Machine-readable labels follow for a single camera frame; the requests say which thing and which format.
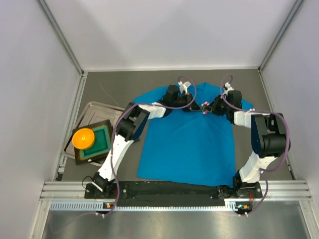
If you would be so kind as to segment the pink flower smiley brooch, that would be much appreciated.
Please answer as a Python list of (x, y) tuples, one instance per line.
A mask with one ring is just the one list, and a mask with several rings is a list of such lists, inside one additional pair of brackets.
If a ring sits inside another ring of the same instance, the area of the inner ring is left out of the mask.
[(204, 115), (206, 115), (208, 113), (207, 106), (209, 106), (209, 105), (210, 105), (209, 102), (204, 102), (201, 104), (202, 113)]

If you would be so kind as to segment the blue t-shirt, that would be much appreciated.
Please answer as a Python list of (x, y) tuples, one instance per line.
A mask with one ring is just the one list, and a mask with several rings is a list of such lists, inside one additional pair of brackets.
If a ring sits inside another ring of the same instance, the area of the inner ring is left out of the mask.
[(173, 110), (149, 120), (137, 177), (233, 187), (235, 139), (225, 116)]

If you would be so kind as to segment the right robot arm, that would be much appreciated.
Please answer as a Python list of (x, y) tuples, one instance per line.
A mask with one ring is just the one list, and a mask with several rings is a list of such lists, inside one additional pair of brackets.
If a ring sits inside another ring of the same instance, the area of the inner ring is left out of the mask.
[(246, 164), (233, 177), (233, 183), (238, 197), (254, 193), (267, 167), (290, 149), (283, 115), (243, 109), (242, 94), (238, 90), (227, 90), (217, 95), (213, 102), (203, 103), (202, 111), (225, 116), (230, 123), (251, 130), (252, 153)]

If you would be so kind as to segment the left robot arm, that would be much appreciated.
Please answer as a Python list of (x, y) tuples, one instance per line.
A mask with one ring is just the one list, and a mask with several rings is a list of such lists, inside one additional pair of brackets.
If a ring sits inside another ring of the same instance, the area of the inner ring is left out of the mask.
[(91, 179), (92, 185), (106, 197), (113, 191), (117, 180), (117, 168), (121, 164), (129, 147), (141, 136), (146, 123), (151, 119), (167, 117), (173, 110), (192, 111), (197, 96), (196, 85), (189, 81), (170, 85), (166, 93), (156, 102), (131, 102), (118, 118), (112, 135), (110, 151), (99, 170)]

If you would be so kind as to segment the metal tray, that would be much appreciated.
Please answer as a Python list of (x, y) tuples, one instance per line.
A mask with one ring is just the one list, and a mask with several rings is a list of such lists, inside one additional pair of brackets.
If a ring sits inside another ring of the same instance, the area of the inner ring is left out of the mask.
[[(123, 111), (124, 109), (120, 107), (89, 102), (64, 144), (62, 154), (74, 159), (77, 165), (84, 163), (101, 165), (110, 151), (113, 126)], [(72, 143), (74, 133), (81, 128), (89, 128), (95, 133), (94, 145), (89, 149), (77, 149)]]

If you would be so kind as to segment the black box green lining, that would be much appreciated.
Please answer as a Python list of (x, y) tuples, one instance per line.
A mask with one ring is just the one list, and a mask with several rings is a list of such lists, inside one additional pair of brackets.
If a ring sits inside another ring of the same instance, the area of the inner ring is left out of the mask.
[(112, 132), (113, 127), (108, 119), (74, 129), (71, 143), (75, 164), (104, 161), (111, 150)]

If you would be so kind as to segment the orange bowl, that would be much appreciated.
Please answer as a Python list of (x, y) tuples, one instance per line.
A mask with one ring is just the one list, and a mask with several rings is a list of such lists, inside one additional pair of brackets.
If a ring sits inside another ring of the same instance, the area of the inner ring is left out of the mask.
[(89, 128), (77, 130), (72, 136), (72, 144), (75, 148), (85, 150), (90, 148), (95, 142), (94, 132)]

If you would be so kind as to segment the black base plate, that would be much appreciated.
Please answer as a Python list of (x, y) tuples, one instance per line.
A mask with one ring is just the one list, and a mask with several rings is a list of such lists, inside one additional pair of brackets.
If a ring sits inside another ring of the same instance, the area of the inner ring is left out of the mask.
[(260, 199), (259, 184), (233, 189), (228, 186), (200, 186), (164, 181), (120, 181), (117, 206), (197, 207), (223, 206), (224, 199)]

